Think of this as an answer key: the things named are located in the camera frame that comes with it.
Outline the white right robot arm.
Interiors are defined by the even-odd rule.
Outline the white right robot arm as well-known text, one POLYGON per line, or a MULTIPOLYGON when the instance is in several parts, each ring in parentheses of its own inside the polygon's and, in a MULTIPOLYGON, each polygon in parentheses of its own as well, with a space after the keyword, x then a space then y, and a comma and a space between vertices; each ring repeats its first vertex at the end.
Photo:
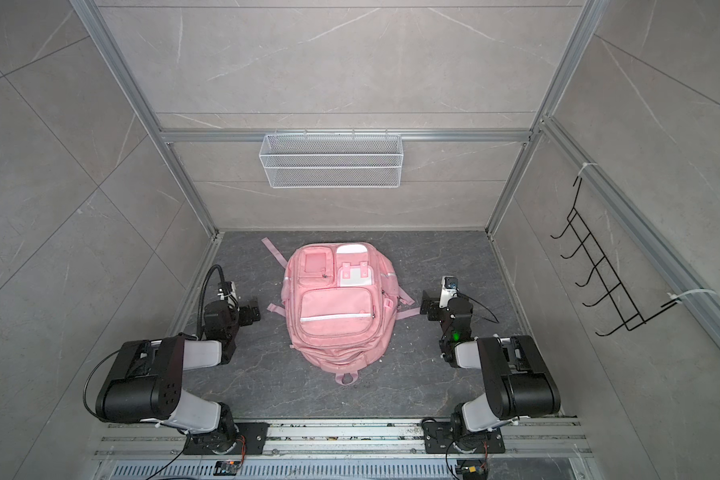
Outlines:
POLYGON ((532 337, 473 336, 474 305, 456 290, 443 291, 438 299, 424 293, 420 313, 440 325, 439 348, 447 364, 481 373, 483 392, 451 415, 458 439, 560 411, 558 387, 532 337))

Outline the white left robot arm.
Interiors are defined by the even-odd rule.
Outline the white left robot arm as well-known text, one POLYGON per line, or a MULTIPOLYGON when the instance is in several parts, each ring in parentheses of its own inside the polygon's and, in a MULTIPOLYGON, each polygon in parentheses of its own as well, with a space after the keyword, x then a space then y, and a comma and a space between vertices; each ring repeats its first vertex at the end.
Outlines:
POLYGON ((216 300, 202 314, 199 337, 180 333, 124 343, 114 354, 94 415, 108 423, 167 426, 199 441, 234 442, 238 428, 230 407, 186 391, 183 374, 228 364, 239 329, 261 318, 258 299, 241 306, 216 300))

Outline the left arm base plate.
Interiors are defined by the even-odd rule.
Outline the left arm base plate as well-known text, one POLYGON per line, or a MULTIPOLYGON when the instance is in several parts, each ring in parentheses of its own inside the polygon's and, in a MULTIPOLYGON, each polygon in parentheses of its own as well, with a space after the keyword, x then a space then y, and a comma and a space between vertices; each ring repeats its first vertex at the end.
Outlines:
POLYGON ((191 434, 183 449, 184 455, 251 455, 263 453, 269 423, 237 423, 231 431, 219 428, 204 434, 191 434))

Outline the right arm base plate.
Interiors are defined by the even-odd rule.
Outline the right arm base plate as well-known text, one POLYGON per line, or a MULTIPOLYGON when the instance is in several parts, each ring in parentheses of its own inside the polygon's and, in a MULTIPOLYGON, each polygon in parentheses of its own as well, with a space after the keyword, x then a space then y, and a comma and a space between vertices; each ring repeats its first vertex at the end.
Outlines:
POLYGON ((467 432, 450 421, 425 418, 420 422, 425 451, 428 454, 445 453, 487 453, 503 454, 506 451, 501 432, 467 432))

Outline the pink school backpack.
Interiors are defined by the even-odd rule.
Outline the pink school backpack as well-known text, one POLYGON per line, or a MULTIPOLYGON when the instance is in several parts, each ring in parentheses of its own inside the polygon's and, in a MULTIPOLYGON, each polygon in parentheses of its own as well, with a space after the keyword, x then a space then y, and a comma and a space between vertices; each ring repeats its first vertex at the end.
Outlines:
POLYGON ((284 269, 281 303, 267 310, 285 318, 290 347, 342 386, 381 360, 399 320, 420 314, 391 261, 369 243, 308 244, 289 258, 262 243, 284 269))

